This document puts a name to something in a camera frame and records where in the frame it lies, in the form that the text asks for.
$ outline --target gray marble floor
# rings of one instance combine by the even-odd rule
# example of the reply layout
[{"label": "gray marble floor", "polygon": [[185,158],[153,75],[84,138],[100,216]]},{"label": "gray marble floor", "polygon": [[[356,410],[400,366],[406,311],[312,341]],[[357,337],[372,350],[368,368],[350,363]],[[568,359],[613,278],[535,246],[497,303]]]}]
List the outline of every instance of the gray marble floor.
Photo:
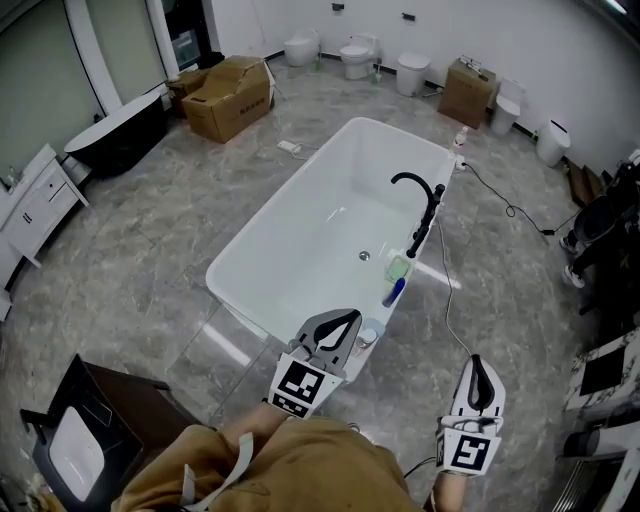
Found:
[{"label": "gray marble floor", "polygon": [[[78,210],[12,289],[2,325],[0,468],[33,472],[18,409],[45,410],[74,353],[123,372],[170,383],[201,421],[220,425],[267,392],[281,344],[241,327],[204,284],[207,266],[301,162],[280,139],[323,144],[354,116],[367,116],[448,146],[460,123],[437,113],[438,98],[409,99],[382,83],[347,82],[341,64],[322,72],[271,63],[281,94],[275,109],[226,145],[192,134],[185,122],[130,172],[91,182]],[[471,131],[463,154],[501,193],[544,227],[573,211],[558,170],[512,132]],[[549,484],[573,356],[592,341],[579,318],[579,293],[561,276],[556,239],[543,239],[471,174],[452,177],[439,213],[454,295],[450,323],[502,376],[507,389],[503,442],[488,476],[475,479],[468,510],[533,510]],[[443,272],[438,232],[422,261]],[[409,469],[435,453],[436,418],[447,412],[465,352],[448,333],[448,288],[414,273],[358,380],[334,393],[323,413],[355,421]],[[231,341],[246,357],[216,342]],[[416,500],[434,477],[410,477]]]}]

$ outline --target power cord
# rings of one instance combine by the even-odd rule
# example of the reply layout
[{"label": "power cord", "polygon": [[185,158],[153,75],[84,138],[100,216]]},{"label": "power cord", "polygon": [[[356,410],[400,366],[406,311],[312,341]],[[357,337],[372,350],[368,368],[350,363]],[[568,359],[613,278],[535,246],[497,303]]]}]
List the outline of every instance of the power cord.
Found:
[{"label": "power cord", "polygon": [[[512,204],[507,198],[505,198],[504,196],[502,196],[495,188],[493,188],[491,185],[488,185],[481,177],[480,175],[476,172],[476,170],[471,167],[468,163],[463,163],[462,164],[463,167],[468,167],[469,169],[471,169],[471,171],[473,172],[473,174],[476,175],[476,178],[478,178],[478,180],[480,181],[480,183],[482,183],[485,187],[487,187],[489,190],[491,190],[491,192],[493,192],[495,195],[497,195],[500,199],[502,199],[505,203],[507,203],[507,208],[505,209],[505,213],[507,214],[507,217],[515,217],[516,216],[516,210],[519,211],[520,213],[522,213],[529,222],[531,222],[531,224],[533,225],[534,228],[536,228],[536,231],[538,233],[540,233],[541,235],[544,236],[553,236],[555,235],[558,230],[560,230],[560,228],[562,228],[567,222],[569,222],[571,219],[573,219],[576,215],[578,215],[578,213],[580,213],[580,211],[577,211],[576,213],[574,213],[571,217],[569,217],[567,220],[565,220],[562,224],[560,224],[556,229],[540,229],[538,227],[538,225],[535,223],[535,221],[529,217],[529,214],[527,212],[525,212],[522,208],[520,208],[519,206],[516,206],[514,204]],[[454,174],[460,174],[463,171],[459,171],[456,172]]]},{"label": "power cord", "polygon": [[451,335],[456,339],[458,343],[460,343],[460,345],[462,345],[462,348],[464,348],[467,351],[467,354],[469,354],[469,357],[471,357],[471,351],[469,350],[469,348],[464,344],[464,342],[460,338],[458,338],[458,335],[455,332],[453,332],[453,329],[449,325],[449,311],[451,310],[451,300],[453,299],[453,286],[451,286],[451,278],[449,277],[449,270],[447,269],[446,255],[444,250],[444,235],[442,234],[442,226],[440,225],[440,219],[438,219],[437,217],[436,217],[436,222],[438,223],[438,231],[440,231],[440,245],[442,245],[442,265],[444,266],[444,272],[445,274],[447,274],[447,282],[449,283],[449,300],[447,300],[447,312],[444,316],[444,321],[447,324],[447,329],[449,329],[449,332],[451,333]]},{"label": "power cord", "polygon": [[422,466],[424,466],[425,464],[429,464],[429,462],[434,462],[436,460],[435,457],[428,457],[426,459],[424,459],[422,462],[418,462],[418,464],[416,464],[415,466],[413,466],[409,471],[407,471],[403,478],[407,478],[411,473],[413,473],[416,469],[421,468]]}]

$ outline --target open cardboard box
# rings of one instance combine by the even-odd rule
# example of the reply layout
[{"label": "open cardboard box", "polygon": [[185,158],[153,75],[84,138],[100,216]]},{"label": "open cardboard box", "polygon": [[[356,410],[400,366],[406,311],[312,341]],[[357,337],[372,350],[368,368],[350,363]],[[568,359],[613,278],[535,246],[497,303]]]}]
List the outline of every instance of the open cardboard box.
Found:
[{"label": "open cardboard box", "polygon": [[263,59],[234,55],[222,61],[200,89],[182,100],[191,130],[227,142],[269,112],[271,84]]},{"label": "open cardboard box", "polygon": [[173,112],[177,117],[185,117],[184,109],[182,108],[182,100],[204,85],[204,81],[206,80],[208,73],[208,69],[183,71],[180,73],[180,78],[178,78],[178,80],[166,82],[165,85],[167,86],[167,89],[169,89]]}]

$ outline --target bathroom vanity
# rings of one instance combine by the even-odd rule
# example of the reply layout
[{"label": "bathroom vanity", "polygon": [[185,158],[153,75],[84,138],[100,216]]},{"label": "bathroom vanity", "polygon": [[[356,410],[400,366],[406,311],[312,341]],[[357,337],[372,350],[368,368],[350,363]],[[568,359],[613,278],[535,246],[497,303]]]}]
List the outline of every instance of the bathroom vanity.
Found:
[{"label": "bathroom vanity", "polygon": [[20,411],[37,434],[33,460],[68,512],[108,511],[135,474],[198,423],[168,391],[76,355],[47,413]]},{"label": "bathroom vanity", "polygon": [[2,236],[19,254],[40,267],[36,259],[40,247],[78,201],[89,205],[47,144],[29,162],[11,194],[2,194]]}]

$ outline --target black cable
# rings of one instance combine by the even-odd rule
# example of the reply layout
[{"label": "black cable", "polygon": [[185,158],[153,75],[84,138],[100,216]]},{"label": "black cable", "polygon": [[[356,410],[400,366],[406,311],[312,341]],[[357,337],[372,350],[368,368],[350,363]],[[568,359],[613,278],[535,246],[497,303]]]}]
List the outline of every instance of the black cable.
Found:
[{"label": "black cable", "polygon": [[435,461],[436,458],[435,457],[428,457],[426,459],[424,459],[422,462],[419,462],[418,464],[416,464],[414,467],[412,467],[409,471],[407,471],[404,474],[404,478],[407,478],[411,473],[413,473],[416,469],[421,468],[422,466],[424,466],[425,464],[428,464],[429,462],[433,462]]},{"label": "black cable", "polygon": [[504,196],[500,195],[500,193],[493,188],[491,185],[488,185],[481,177],[480,175],[476,172],[476,170],[471,167],[468,163],[463,163],[462,164],[464,167],[468,167],[469,169],[471,169],[471,171],[473,172],[473,174],[476,175],[476,178],[478,178],[478,180],[480,181],[480,183],[482,183],[485,187],[487,187],[489,190],[491,190],[491,192],[493,192],[495,195],[497,195],[500,199],[502,199],[505,203],[507,203],[507,208],[505,209],[505,213],[507,214],[507,217],[515,217],[516,216],[516,210],[518,210],[519,212],[521,212],[529,222],[531,222],[531,224],[533,225],[534,228],[536,228],[536,231],[538,233],[540,233],[541,235],[544,236],[553,236],[555,235],[558,230],[564,226],[567,222],[569,222],[571,219],[573,219],[576,215],[578,215],[578,213],[580,213],[580,211],[577,211],[576,213],[574,213],[571,217],[569,217],[567,220],[565,220],[562,224],[560,224],[556,229],[540,229],[538,227],[538,225],[535,223],[535,221],[529,217],[529,214],[527,212],[525,212],[522,208],[520,208],[519,206],[516,206],[514,204],[511,204],[511,202],[505,198]]}]

